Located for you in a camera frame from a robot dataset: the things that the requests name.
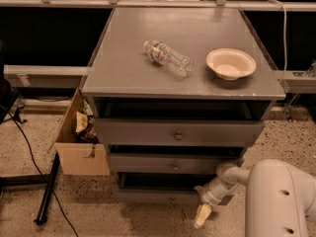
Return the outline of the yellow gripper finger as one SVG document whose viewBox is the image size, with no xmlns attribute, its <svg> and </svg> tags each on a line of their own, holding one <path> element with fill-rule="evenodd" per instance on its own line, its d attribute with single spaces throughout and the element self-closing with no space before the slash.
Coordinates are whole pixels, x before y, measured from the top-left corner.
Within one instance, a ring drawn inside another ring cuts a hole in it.
<svg viewBox="0 0 316 237">
<path fill-rule="evenodd" d="M 197 208 L 197 215 L 194 222 L 195 229 L 201 228 L 212 212 L 209 204 L 200 204 Z"/>
</svg>

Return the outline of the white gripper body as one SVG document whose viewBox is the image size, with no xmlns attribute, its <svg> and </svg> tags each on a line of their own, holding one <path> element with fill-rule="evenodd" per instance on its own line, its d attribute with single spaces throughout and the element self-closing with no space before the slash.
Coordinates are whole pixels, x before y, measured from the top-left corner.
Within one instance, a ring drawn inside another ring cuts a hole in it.
<svg viewBox="0 0 316 237">
<path fill-rule="evenodd" d="M 200 201 L 208 205 L 219 205 L 226 197 L 232 197 L 241 189 L 240 184 L 228 184 L 218 177 L 203 186 L 195 186 Z"/>
</svg>

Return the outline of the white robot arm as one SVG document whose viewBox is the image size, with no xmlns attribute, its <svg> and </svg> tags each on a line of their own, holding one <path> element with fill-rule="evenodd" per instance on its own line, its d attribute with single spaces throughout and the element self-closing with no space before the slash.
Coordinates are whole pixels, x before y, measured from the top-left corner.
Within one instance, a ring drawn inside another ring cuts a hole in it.
<svg viewBox="0 0 316 237">
<path fill-rule="evenodd" d="M 316 178 L 276 159 L 262 160 L 250 170 L 226 162 L 216 177 L 197 186 L 200 205 L 195 227 L 240 187 L 246 188 L 245 237 L 309 237 L 308 222 L 316 222 Z"/>
</svg>

